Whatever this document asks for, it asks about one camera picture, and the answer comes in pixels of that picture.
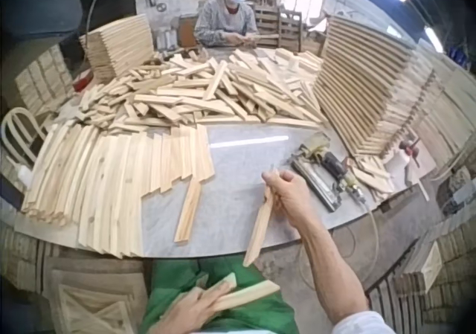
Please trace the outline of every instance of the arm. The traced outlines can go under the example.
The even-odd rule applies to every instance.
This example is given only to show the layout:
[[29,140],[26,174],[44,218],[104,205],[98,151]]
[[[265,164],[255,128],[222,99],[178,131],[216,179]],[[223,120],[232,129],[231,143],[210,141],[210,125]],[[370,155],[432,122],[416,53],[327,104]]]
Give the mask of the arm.
[[226,45],[222,30],[213,30],[211,21],[213,18],[212,7],[207,3],[199,15],[195,25],[195,38],[205,46]]
[[279,196],[283,209],[299,231],[311,263],[315,291],[331,322],[368,310],[364,290],[353,270],[339,254],[324,224],[311,207],[306,181],[287,170],[263,178]]

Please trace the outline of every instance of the cable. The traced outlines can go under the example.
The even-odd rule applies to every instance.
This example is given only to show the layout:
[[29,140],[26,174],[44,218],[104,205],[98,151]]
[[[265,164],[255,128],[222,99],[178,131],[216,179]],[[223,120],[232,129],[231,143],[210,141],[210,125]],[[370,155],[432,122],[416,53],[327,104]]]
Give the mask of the cable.
[[[377,228],[377,222],[375,221],[375,216],[373,215],[373,212],[370,209],[368,209],[367,213],[370,215],[370,220],[372,221],[373,231],[374,231],[374,234],[375,234],[375,253],[373,255],[372,265],[370,266],[368,273],[366,273],[366,275],[363,276],[363,278],[361,279],[362,283],[365,282],[370,277],[373,270],[375,269],[375,266],[377,264],[377,260],[379,258],[379,252],[380,252],[380,236],[379,236],[379,229]],[[355,237],[354,233],[350,230],[350,228],[349,228],[349,231],[352,234],[353,240],[354,240],[354,249],[353,249],[353,252],[354,252],[355,247],[356,247],[356,237]],[[297,255],[298,255],[297,256],[297,267],[299,268],[299,275],[301,277],[301,280],[303,280],[303,282],[306,284],[306,286],[308,286],[312,290],[315,290],[315,287],[311,283],[309,283],[309,281],[306,279],[306,276],[304,276],[304,273],[303,273],[302,261],[301,261],[302,255],[303,255],[303,249],[304,249],[304,244],[300,246],[299,252],[297,253]]]
[[89,34],[89,27],[91,24],[91,17],[92,17],[92,12],[94,10],[94,6],[96,5],[97,0],[92,0],[91,7],[89,7],[89,12],[88,12],[88,18],[86,19],[86,36],[84,40],[84,59],[83,59],[83,64],[86,61],[86,58],[88,57],[88,34]]

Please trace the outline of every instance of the wooden chair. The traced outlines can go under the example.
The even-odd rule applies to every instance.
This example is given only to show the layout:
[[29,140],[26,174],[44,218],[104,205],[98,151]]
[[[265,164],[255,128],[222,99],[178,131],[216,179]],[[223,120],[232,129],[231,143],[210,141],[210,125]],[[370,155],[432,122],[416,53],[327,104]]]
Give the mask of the wooden chair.
[[[30,126],[27,126],[26,123],[22,123],[19,116],[28,119]],[[17,147],[13,146],[7,139],[7,129]],[[31,165],[36,161],[36,155],[31,151],[31,144],[35,141],[37,136],[43,141],[46,138],[46,134],[41,130],[35,117],[27,109],[16,107],[9,111],[1,122],[1,140],[3,144],[14,157],[15,161],[29,168],[31,168]],[[23,155],[26,157],[21,155],[18,149],[21,149]]]

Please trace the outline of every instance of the wooden slat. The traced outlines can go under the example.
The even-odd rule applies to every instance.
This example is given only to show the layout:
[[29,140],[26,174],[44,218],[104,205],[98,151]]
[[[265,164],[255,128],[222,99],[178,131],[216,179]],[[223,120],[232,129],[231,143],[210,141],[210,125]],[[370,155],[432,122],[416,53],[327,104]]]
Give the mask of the wooden slat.
[[174,242],[182,243],[190,239],[195,212],[199,206],[201,191],[202,186],[199,181],[195,177],[192,177],[181,209],[180,220],[178,221]]

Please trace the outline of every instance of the table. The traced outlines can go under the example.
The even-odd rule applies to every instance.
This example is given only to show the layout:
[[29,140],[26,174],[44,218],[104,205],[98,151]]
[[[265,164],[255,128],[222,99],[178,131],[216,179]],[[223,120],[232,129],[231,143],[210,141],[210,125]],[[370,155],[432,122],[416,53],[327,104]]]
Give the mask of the table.
[[[229,55],[232,50],[214,49],[210,51],[210,55],[219,59]],[[330,151],[342,161],[348,152],[338,134],[331,127],[323,131],[331,139]],[[209,126],[208,132],[216,175],[202,188],[189,243],[177,245],[173,242],[187,191],[187,182],[179,182],[168,193],[152,194],[143,199],[144,257],[205,257],[245,251],[258,208],[263,203],[265,186],[261,172],[270,170],[271,166],[290,168],[290,155],[315,130],[268,124],[240,124]],[[416,173],[421,178],[434,169],[436,164],[424,144],[420,143],[419,148],[422,167]],[[316,168],[316,172],[328,184],[334,182],[325,170]],[[397,176],[394,183],[396,193],[404,190],[404,174]],[[366,187],[363,187],[363,191],[369,208],[375,210],[379,204],[374,202]],[[335,213],[329,213],[313,193],[312,203],[315,215],[322,218],[328,229],[345,225],[367,213],[362,205],[355,203],[346,193],[342,194],[342,206]],[[78,247],[74,236],[77,226],[74,224],[60,228],[18,216],[15,229],[41,240]],[[297,239],[299,234],[286,219],[273,216],[264,247]]]

